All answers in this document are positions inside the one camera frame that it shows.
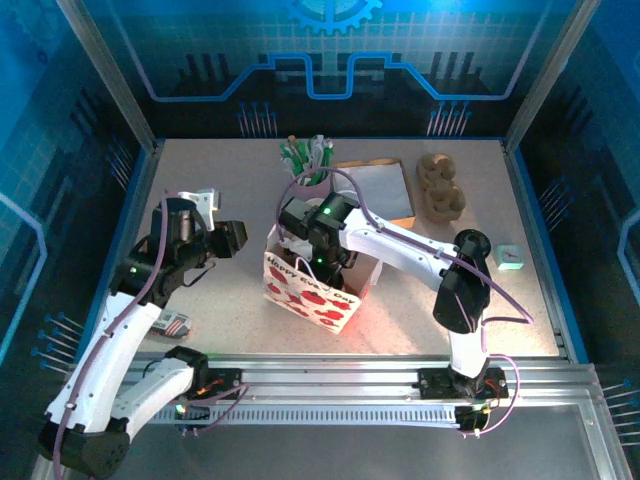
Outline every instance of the metal bracket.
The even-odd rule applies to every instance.
[[[482,385],[482,389],[474,397],[475,400],[509,398],[506,377],[501,368],[488,368]],[[420,391],[421,400],[466,398],[462,392],[455,388],[449,372],[442,368],[419,369],[418,383],[415,383],[413,387]]]

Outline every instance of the pen holder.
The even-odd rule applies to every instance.
[[[317,185],[305,187],[296,183],[291,187],[291,192],[294,197],[299,200],[304,200],[305,202],[312,198],[321,198],[324,200],[331,192],[331,176],[332,174],[329,173],[329,175]]]

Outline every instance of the white paper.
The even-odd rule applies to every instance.
[[[367,208],[387,220],[407,218],[411,210],[409,192],[399,163],[392,165],[363,165],[340,168],[351,175],[362,190]],[[349,180],[342,175],[333,176],[334,190],[357,200]]]

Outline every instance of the metal post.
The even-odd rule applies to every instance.
[[[516,113],[505,137],[507,153],[513,154],[542,107],[551,87],[553,87],[591,17],[600,5],[600,0],[578,0],[565,22],[547,59]]]
[[[142,110],[84,2],[82,0],[56,0],[56,2],[136,139],[142,148],[153,153],[157,142],[151,127],[144,118]]]

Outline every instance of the gear logo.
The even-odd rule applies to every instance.
[[[286,0],[285,8],[300,28],[311,27],[313,33],[324,30],[333,35],[336,30],[347,33],[349,27],[359,28],[362,20],[370,20],[371,11],[382,6],[380,0]]]

